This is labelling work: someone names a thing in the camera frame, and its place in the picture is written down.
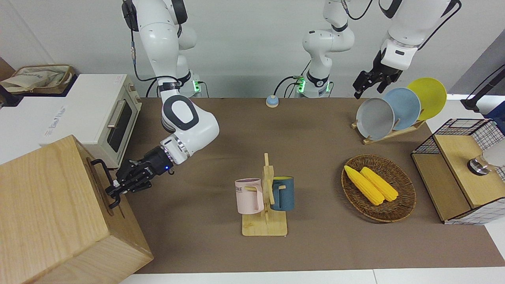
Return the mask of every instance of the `oven door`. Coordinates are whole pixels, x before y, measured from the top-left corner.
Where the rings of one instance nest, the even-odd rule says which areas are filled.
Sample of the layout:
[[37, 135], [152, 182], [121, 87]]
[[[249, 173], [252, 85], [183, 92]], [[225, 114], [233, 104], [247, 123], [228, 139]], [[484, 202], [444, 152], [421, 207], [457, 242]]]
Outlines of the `oven door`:
[[106, 125], [108, 129], [105, 135], [106, 139], [102, 142], [103, 150], [117, 163], [116, 165], [107, 166], [114, 168], [119, 167], [121, 164], [138, 115], [138, 110], [125, 87], [122, 88], [122, 94], [119, 98]]

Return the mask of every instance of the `corn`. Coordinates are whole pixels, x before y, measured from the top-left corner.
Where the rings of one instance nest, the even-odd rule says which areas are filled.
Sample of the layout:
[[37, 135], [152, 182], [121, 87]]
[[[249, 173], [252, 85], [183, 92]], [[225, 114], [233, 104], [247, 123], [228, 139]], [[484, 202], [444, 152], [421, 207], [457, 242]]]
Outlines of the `corn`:
[[349, 166], [344, 166], [344, 169], [349, 179], [373, 205], [380, 205], [384, 202], [382, 193], [358, 171]]
[[375, 185], [387, 201], [393, 201], [398, 197], [398, 192], [370, 168], [363, 167], [360, 173]]

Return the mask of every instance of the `blue mug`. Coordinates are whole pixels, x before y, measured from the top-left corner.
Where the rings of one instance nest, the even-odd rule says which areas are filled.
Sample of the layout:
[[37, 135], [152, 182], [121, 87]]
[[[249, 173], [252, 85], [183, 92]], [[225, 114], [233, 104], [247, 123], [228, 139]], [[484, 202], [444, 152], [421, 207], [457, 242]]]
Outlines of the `blue mug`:
[[277, 211], [294, 209], [294, 178], [292, 176], [274, 176], [272, 183], [275, 204], [270, 208]]

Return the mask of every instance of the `wooden mug holder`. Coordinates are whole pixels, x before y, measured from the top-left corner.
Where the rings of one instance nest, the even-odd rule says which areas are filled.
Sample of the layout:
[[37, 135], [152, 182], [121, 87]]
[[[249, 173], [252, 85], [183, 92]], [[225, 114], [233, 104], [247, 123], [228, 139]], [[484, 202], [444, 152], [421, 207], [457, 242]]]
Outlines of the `wooden mug holder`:
[[265, 165], [263, 166], [263, 205], [264, 209], [256, 214], [242, 215], [242, 235], [287, 235], [287, 220], [285, 211], [276, 211], [270, 208], [275, 204], [272, 191], [274, 181], [274, 166], [269, 165], [268, 153], [265, 153]]
[[[393, 128], [399, 123], [399, 121], [400, 121], [400, 119], [398, 118], [394, 122]], [[410, 126], [408, 128], [405, 128], [405, 129], [402, 129], [402, 130], [392, 130], [384, 138], [378, 139], [378, 140], [371, 140], [370, 136], [368, 136], [365, 139], [363, 139], [363, 145], [372, 144], [372, 143], [375, 143], [375, 142], [378, 142], [378, 141], [386, 140], [386, 139], [389, 139], [389, 138], [392, 138], [392, 137], [395, 137], [395, 136], [398, 136], [398, 135], [402, 135], [402, 134], [405, 134], [405, 133], [412, 132], [414, 130], [419, 129], [419, 127], [421, 127], [421, 125], [423, 125], [425, 122], [426, 122], [426, 120], [418, 120], [414, 124], [412, 124], [412, 126]], [[356, 129], [358, 127], [358, 120], [356, 120], [355, 122], [353, 122], [350, 126], [351, 126], [352, 129]]]

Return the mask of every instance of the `yellow plate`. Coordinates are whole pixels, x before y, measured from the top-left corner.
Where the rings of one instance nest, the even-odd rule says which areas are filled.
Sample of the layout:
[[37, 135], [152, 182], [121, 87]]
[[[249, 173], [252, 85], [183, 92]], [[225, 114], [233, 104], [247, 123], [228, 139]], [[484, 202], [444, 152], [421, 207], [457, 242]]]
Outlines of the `yellow plate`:
[[410, 83], [407, 88], [416, 93], [423, 110], [419, 120], [426, 120], [440, 113], [447, 101], [447, 92], [440, 81], [434, 78], [419, 78]]

